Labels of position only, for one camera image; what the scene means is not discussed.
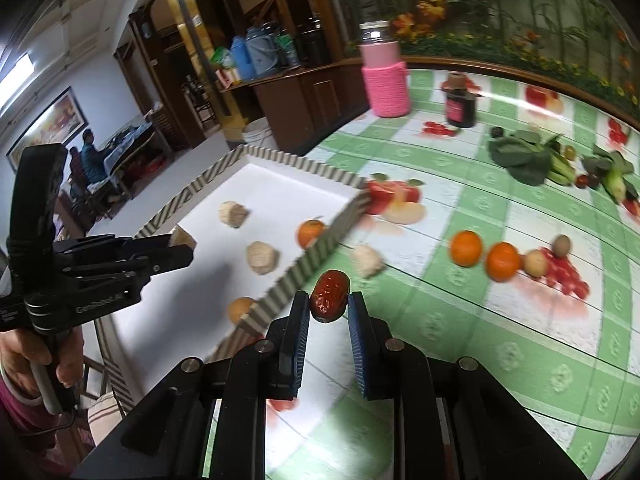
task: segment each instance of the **metal screw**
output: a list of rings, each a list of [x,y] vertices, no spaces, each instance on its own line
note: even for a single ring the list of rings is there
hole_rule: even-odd
[[[182,361],[180,368],[183,372],[190,374],[200,368],[200,361],[194,359],[193,357],[189,357],[188,359]]]
[[[458,366],[467,372],[473,372],[478,368],[478,361],[473,359],[472,357],[463,357],[458,361]]]
[[[254,348],[261,354],[266,354],[273,350],[273,343],[268,339],[260,339],[260,341],[255,344]]]
[[[399,352],[404,349],[404,341],[395,338],[387,339],[385,341],[385,347],[392,352]]]

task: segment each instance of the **red date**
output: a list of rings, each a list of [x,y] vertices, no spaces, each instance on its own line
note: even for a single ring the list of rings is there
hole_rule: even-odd
[[[331,323],[344,314],[351,289],[349,277],[340,270],[325,272],[311,293],[311,314],[320,323]]]

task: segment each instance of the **green checkered tablecloth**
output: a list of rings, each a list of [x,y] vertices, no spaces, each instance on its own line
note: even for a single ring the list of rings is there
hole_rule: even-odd
[[[487,142],[492,126],[509,133],[535,124],[543,136],[562,133],[578,154],[591,153],[594,143],[612,150],[610,117],[565,96],[561,116],[543,115],[527,105],[526,85],[472,75],[483,94],[478,124],[452,139],[421,135],[425,121],[444,122],[439,87],[446,76],[413,70],[409,115],[368,112],[308,154],[362,176],[422,181],[427,214],[407,226],[365,216],[307,290],[324,270],[344,270],[395,337],[439,359],[477,358],[588,478],[600,478],[640,432],[640,225],[602,189],[523,186],[491,162]],[[623,155],[640,188],[639,153],[633,132]],[[482,266],[455,266],[447,244],[464,229],[487,246],[506,240],[521,253],[567,234],[590,295],[580,301],[522,275],[494,283]],[[371,280],[357,277],[349,256],[360,243],[385,257],[384,272]],[[311,323],[299,398],[276,408],[267,417],[271,480],[392,477],[392,408],[365,402],[354,386],[345,318]]]

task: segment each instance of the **pink knitted bottle cover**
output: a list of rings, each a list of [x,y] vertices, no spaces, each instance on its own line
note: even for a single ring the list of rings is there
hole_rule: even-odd
[[[383,68],[362,67],[369,105],[378,117],[399,117],[409,113],[408,73],[404,61]]]

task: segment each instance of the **white tray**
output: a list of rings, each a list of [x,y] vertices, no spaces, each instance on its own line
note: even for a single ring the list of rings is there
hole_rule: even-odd
[[[226,358],[263,334],[362,214],[363,186],[361,177],[320,162],[241,146],[175,196],[136,237],[179,224],[196,240],[193,262],[152,278],[139,304],[96,322],[121,409],[128,412],[181,359]],[[250,211],[239,229],[218,219],[226,200]],[[318,217],[328,228],[303,251],[298,226]],[[277,268],[263,276],[246,261],[256,240],[279,252]],[[258,301],[234,327],[226,306],[240,296]]]

